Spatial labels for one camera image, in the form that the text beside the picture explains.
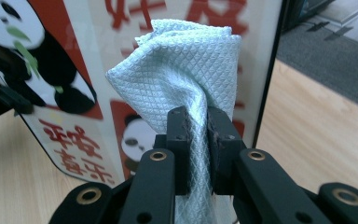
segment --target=poster board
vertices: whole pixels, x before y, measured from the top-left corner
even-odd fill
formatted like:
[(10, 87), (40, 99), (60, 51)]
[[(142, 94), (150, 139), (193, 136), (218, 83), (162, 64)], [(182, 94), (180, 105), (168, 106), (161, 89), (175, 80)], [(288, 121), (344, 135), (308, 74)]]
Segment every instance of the poster board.
[(118, 96), (108, 69), (152, 19), (230, 26), (241, 35), (233, 123), (255, 144), (275, 59), (282, 1), (0, 1), (0, 84), (34, 105), (21, 115), (64, 173), (111, 187), (136, 172), (155, 133)]

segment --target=microfiber towel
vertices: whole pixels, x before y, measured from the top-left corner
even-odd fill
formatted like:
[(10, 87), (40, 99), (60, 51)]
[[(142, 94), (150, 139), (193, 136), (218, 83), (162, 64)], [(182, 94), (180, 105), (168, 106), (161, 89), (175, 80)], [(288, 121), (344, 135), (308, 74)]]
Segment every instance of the microfiber towel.
[(192, 135), (190, 193), (176, 197), (175, 223), (231, 223), (227, 198), (211, 194), (207, 107), (232, 118), (241, 37), (230, 27), (151, 23), (153, 32), (135, 38), (139, 48), (110, 69), (107, 79), (157, 133), (166, 133), (168, 111), (186, 107)]

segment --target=panda face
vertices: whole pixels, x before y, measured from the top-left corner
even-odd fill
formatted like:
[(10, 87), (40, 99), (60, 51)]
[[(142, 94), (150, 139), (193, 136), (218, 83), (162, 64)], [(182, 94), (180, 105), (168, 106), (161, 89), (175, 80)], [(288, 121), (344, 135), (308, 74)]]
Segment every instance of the panda face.
[(45, 29), (26, 0), (0, 0), (0, 46), (14, 49), (20, 42), (27, 49), (39, 47)]
[(130, 159), (140, 161), (146, 151), (153, 149), (156, 134), (143, 119), (135, 119), (124, 131), (121, 147)]

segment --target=panda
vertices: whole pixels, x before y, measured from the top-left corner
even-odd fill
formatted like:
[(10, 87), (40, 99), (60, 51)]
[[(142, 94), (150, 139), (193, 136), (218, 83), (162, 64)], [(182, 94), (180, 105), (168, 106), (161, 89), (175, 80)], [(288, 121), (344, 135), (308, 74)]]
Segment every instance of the panda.
[(128, 158), (124, 164), (131, 171), (131, 175), (135, 175), (142, 155), (153, 149), (157, 133), (138, 115), (127, 116), (125, 123), (121, 148)]
[(0, 78), (33, 105), (71, 114), (96, 105), (95, 90), (26, 0), (0, 0)]

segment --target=black plastic part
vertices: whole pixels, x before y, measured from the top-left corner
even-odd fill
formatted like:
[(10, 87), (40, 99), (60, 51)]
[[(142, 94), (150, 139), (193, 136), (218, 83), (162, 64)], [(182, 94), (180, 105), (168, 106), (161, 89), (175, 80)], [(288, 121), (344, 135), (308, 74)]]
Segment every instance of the black plastic part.
[(214, 107), (208, 108), (208, 142), (213, 191), (232, 195), (234, 161), (246, 146), (227, 114)]
[(153, 148), (167, 148), (167, 134), (156, 134)]
[[(77, 197), (84, 201), (92, 202), (92, 197), (97, 197), (95, 190), (98, 189), (101, 195), (93, 203), (82, 204)], [(103, 216), (111, 199), (109, 186), (100, 183), (87, 183), (73, 189), (53, 214), (50, 224), (89, 224), (102, 223)]]
[(358, 224), (358, 189), (341, 184), (324, 184), (319, 189), (317, 204), (334, 223)]
[(233, 205), (240, 223), (259, 224), (261, 223), (261, 215), (255, 206), (249, 191), (246, 190), (243, 181), (236, 179)]
[(0, 102), (14, 108), (21, 114), (31, 114), (34, 111), (31, 102), (13, 91), (11, 88), (5, 86), (0, 87)]
[(247, 190), (262, 223), (330, 223), (267, 152), (258, 149), (243, 150), (236, 164), (238, 181), (243, 186), (236, 189), (234, 198), (241, 195), (238, 191)]
[(187, 112), (184, 106), (168, 112), (166, 138), (166, 148), (175, 155), (175, 194), (186, 195), (189, 192), (191, 139), (188, 134)]
[(101, 224), (118, 223), (124, 203), (126, 202), (127, 196), (130, 192), (132, 180), (133, 177), (124, 181), (123, 183), (121, 183), (120, 185), (116, 186), (111, 190), (110, 203), (106, 207), (106, 210), (103, 212), (103, 218), (101, 219)]
[(147, 151), (121, 213), (120, 224), (173, 223), (174, 156), (167, 149)]

